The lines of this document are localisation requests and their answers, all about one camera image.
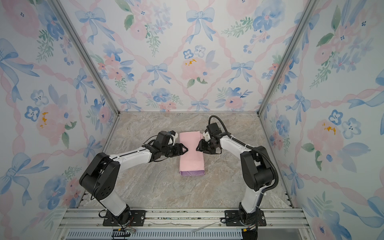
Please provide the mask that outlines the purple pink wrapping paper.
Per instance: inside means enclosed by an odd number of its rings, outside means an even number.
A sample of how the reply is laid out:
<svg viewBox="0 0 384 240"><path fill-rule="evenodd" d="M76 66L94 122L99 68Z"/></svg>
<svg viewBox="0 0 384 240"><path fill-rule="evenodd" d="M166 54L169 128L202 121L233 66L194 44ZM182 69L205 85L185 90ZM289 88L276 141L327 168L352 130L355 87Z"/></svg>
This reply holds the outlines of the purple pink wrapping paper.
<svg viewBox="0 0 384 240"><path fill-rule="evenodd" d="M180 174L183 177L203 176L205 174L205 161L202 152L196 150L202 134L200 132L180 133L180 143L188 151L180 157Z"/></svg>

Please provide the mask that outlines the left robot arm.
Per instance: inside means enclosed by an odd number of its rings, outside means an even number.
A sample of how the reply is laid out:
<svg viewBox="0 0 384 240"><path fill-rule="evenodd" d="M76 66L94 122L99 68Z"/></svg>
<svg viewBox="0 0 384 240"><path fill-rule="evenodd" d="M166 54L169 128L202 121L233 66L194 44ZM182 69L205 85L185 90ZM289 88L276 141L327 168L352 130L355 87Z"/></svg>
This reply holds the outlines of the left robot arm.
<svg viewBox="0 0 384 240"><path fill-rule="evenodd" d="M119 172L158 162L161 157L173 158L187 152L188 148L181 143L158 145L153 142L123 154L107 155L101 152L82 174L79 184L107 209L108 220L125 227L133 217L129 205L115 191Z"/></svg>

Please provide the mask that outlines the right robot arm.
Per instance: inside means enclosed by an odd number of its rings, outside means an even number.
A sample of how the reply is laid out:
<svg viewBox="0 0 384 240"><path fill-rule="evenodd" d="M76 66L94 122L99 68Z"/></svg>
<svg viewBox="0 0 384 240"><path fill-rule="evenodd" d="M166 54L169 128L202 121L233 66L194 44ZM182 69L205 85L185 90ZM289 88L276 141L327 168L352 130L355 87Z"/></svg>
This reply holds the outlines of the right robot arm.
<svg viewBox="0 0 384 240"><path fill-rule="evenodd" d="M239 204L238 219L244 226L256 225L265 193L279 183L279 175L266 148L253 147L235 137L224 136L208 141L202 139L196 150L209 155L218 155L225 150L239 158L247 188Z"/></svg>

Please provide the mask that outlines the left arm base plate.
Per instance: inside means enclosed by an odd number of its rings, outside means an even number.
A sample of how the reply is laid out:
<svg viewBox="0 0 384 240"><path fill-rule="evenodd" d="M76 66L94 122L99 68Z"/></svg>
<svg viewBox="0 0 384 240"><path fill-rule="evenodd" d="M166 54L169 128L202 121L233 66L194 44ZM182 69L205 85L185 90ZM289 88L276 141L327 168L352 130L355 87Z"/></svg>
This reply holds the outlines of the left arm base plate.
<svg viewBox="0 0 384 240"><path fill-rule="evenodd" d="M146 218L145 210L125 210L119 216L114 216L107 210L102 218L104 227L142 227Z"/></svg>

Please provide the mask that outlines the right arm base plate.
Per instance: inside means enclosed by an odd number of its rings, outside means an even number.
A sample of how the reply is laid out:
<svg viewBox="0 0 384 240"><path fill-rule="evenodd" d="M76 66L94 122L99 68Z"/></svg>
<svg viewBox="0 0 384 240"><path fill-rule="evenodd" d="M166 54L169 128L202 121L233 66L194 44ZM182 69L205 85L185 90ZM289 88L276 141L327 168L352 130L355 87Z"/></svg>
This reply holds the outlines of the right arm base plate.
<svg viewBox="0 0 384 240"><path fill-rule="evenodd" d="M257 209L254 213L246 213L242 210L226 210L221 223L227 227L265 227L267 225L264 212Z"/></svg>

